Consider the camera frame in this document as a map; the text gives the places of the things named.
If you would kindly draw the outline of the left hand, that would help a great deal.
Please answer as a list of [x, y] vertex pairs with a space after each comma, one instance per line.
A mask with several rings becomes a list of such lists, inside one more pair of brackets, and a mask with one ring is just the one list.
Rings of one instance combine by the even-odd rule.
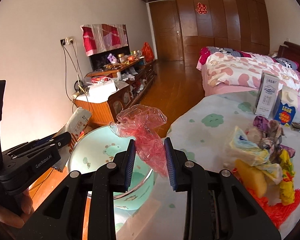
[[26, 189], [20, 199], [21, 215], [0, 206], [0, 222], [13, 228], [21, 229], [30, 216], [34, 213], [33, 201], [30, 197], [29, 189]]

